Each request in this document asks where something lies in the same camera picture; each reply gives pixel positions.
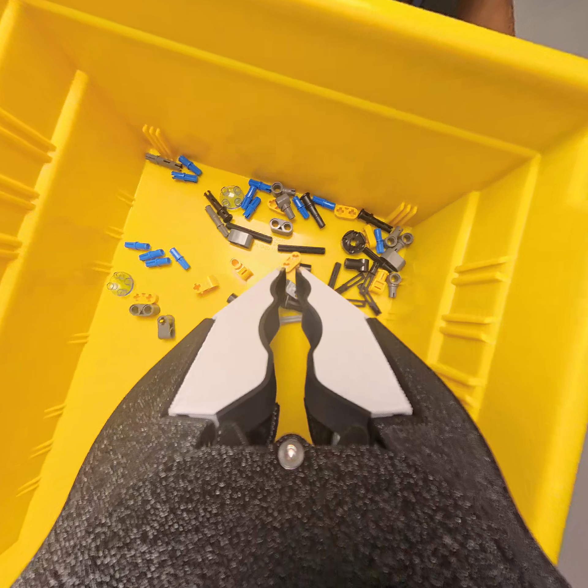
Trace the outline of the yellow plastic bin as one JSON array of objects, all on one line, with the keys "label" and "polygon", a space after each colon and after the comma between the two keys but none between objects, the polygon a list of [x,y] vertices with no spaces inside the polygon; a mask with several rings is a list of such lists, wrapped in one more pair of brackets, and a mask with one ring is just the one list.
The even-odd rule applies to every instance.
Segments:
[{"label": "yellow plastic bin", "polygon": [[[402,213],[355,307],[413,414],[312,416],[280,255],[199,296],[126,251],[149,151]],[[170,416],[275,269],[272,415]],[[568,587],[586,428],[586,60],[394,1],[1,1],[1,587]]]}]

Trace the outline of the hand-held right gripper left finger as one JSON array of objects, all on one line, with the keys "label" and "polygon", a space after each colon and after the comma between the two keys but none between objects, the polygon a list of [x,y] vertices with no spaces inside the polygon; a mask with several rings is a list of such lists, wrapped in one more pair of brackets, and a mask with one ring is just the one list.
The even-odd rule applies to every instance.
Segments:
[{"label": "hand-held right gripper left finger", "polygon": [[196,328],[202,342],[170,416],[263,424],[272,415],[276,377],[271,342],[281,327],[283,298],[284,270],[275,269]]}]

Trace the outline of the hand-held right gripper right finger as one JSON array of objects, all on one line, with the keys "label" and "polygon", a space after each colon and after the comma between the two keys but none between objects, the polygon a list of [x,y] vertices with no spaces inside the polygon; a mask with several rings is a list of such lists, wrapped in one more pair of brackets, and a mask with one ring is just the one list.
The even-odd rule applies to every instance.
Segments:
[{"label": "hand-held right gripper right finger", "polygon": [[310,343],[305,401],[320,421],[413,414],[369,317],[315,275],[298,271],[302,327]]}]

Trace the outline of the yellow grey bricks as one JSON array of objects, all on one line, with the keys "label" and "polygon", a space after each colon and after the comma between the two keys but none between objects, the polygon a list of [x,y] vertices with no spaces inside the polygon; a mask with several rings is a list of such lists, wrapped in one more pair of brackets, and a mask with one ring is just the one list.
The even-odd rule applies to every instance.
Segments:
[{"label": "yellow grey bricks", "polygon": [[281,266],[292,252],[302,254],[301,269],[312,270],[309,256],[333,258],[328,284],[359,308],[380,314],[385,292],[395,299],[402,282],[405,258],[398,249],[408,247],[413,236],[405,231],[402,213],[385,221],[365,209],[333,202],[309,193],[249,179],[247,190],[227,182],[226,173],[203,171],[189,158],[164,157],[149,151],[151,166],[166,170],[159,178],[172,193],[156,190],[141,207],[147,229],[124,239],[147,269],[173,264],[197,277],[194,291],[230,289],[218,276],[232,267],[244,283],[281,256]]}]

